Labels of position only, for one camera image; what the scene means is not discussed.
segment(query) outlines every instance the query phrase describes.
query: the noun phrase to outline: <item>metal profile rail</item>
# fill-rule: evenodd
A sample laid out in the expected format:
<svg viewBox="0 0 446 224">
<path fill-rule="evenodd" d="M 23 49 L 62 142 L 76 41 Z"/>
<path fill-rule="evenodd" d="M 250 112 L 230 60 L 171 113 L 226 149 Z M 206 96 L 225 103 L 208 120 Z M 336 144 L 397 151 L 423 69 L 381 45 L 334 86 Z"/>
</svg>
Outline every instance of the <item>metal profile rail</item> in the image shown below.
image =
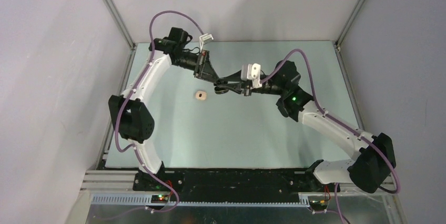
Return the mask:
<svg viewBox="0 0 446 224">
<path fill-rule="evenodd" d="M 89 190 L 100 194 L 138 194 L 157 195 L 167 193 L 166 191 L 133 191 L 133 181 L 137 171 L 132 170 L 89 170 L 85 173 L 81 190 Z M 392 178 L 388 177 L 383 185 L 384 188 L 394 190 Z M 386 196 L 386 192 L 378 189 L 374 194 L 362 191 L 353 184 L 340 184 L 339 196 Z M 300 192 L 300 196 L 323 196 L 323 192 Z"/>
</svg>

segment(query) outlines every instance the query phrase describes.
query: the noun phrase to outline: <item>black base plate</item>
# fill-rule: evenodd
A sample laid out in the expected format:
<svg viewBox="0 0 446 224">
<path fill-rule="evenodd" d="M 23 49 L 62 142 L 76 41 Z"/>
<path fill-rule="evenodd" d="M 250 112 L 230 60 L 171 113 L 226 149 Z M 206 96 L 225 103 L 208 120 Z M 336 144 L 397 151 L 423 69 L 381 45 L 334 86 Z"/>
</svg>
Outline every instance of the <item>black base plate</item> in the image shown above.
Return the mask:
<svg viewBox="0 0 446 224">
<path fill-rule="evenodd" d="M 323 192 L 313 168 L 286 169 L 195 169 L 164 168 L 156 174 L 170 181 L 181 201 L 285 203 L 300 202 L 299 192 Z M 169 191 L 144 172 L 135 175 L 134 191 Z M 328 185 L 334 191 L 334 185 Z"/>
</svg>

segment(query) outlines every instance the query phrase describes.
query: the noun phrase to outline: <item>black joint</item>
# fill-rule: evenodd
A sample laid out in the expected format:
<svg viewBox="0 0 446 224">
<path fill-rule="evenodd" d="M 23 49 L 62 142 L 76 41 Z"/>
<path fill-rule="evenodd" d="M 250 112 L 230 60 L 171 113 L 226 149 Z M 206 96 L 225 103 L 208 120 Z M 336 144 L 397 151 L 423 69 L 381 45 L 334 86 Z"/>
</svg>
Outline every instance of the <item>black joint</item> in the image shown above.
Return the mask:
<svg viewBox="0 0 446 224">
<path fill-rule="evenodd" d="M 276 106 L 284 117 L 290 117 L 298 122 L 299 112 L 303 111 L 304 105 L 311 100 L 313 100 L 313 96 L 306 93 L 299 86 L 295 86 L 280 96 Z"/>
<path fill-rule="evenodd" d="M 168 37 L 154 39 L 155 50 L 168 54 L 172 65 L 194 70 L 197 64 L 198 55 L 191 53 L 188 50 L 184 50 L 184 47 L 191 40 L 192 36 L 182 28 L 173 27 L 170 29 Z M 152 44 L 150 44 L 149 50 L 152 51 L 152 49 Z"/>
<path fill-rule="evenodd" d="M 319 180 L 315 177 L 315 169 L 318 165 L 323 162 L 323 159 L 319 159 L 315 161 L 306 171 L 305 175 L 307 177 L 307 184 L 311 188 L 311 191 L 321 191 L 323 190 L 324 185 L 319 182 Z"/>
<path fill-rule="evenodd" d="M 166 173 L 166 168 L 162 162 L 158 172 L 154 175 L 166 184 L 170 182 L 178 193 L 182 192 L 185 184 L 182 172 Z M 133 191 L 170 191 L 170 189 L 161 185 L 150 174 L 138 170 L 133 181 Z M 175 201 L 175 195 L 172 195 L 170 200 Z"/>
<path fill-rule="evenodd" d="M 119 110 L 123 105 L 123 96 L 112 95 L 108 100 L 111 122 L 116 127 Z M 120 118 L 118 132 L 124 139 L 132 139 L 142 144 L 148 139 L 155 129 L 155 120 L 144 103 L 129 100 Z"/>
<path fill-rule="evenodd" d="M 379 134 L 372 142 L 390 161 L 395 168 L 395 154 L 393 152 L 392 139 L 384 133 Z M 361 190 L 370 194 L 374 193 L 384 180 L 390 175 L 390 168 L 371 147 L 360 149 L 361 154 L 352 166 L 347 170 L 351 181 Z"/>
</svg>

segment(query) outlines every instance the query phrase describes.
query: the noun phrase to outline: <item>white plastic bracket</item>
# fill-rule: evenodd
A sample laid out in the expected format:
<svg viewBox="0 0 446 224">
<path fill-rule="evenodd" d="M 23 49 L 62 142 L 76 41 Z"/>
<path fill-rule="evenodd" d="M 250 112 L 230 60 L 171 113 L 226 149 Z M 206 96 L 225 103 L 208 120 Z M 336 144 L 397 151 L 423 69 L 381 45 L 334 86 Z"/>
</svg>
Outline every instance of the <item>white plastic bracket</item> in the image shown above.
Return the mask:
<svg viewBox="0 0 446 224">
<path fill-rule="evenodd" d="M 210 43 L 214 40 L 214 37 L 212 37 L 212 34 L 204 34 L 199 37 L 200 42 L 200 52 L 203 50 L 203 46 L 207 43 Z"/>
<path fill-rule="evenodd" d="M 370 133 L 367 133 L 366 131 L 363 131 L 359 136 L 358 136 L 358 140 L 361 140 L 361 137 L 367 138 L 370 136 Z"/>
<path fill-rule="evenodd" d="M 259 64 L 247 64 L 241 67 L 241 80 L 252 80 L 252 89 L 262 87 L 260 83 L 260 65 Z"/>
</svg>

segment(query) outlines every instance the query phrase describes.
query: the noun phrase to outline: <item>white cable tie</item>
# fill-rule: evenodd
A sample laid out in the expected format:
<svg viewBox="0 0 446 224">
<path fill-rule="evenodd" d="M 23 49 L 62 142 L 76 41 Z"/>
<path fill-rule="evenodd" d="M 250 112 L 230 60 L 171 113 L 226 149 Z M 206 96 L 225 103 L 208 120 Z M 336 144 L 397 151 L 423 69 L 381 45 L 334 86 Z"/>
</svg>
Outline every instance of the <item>white cable tie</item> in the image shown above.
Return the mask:
<svg viewBox="0 0 446 224">
<path fill-rule="evenodd" d="M 200 52 L 203 51 L 203 46 L 204 46 L 204 44 L 203 44 L 203 42 L 200 40 Z"/>
<path fill-rule="evenodd" d="M 365 131 L 363 131 L 363 132 L 361 132 L 361 134 L 359 134 L 359 136 L 358 136 L 358 140 L 361 141 L 361 138 L 362 138 L 362 137 L 365 138 L 366 135 L 365 135 L 364 133 L 365 133 Z"/>
</svg>

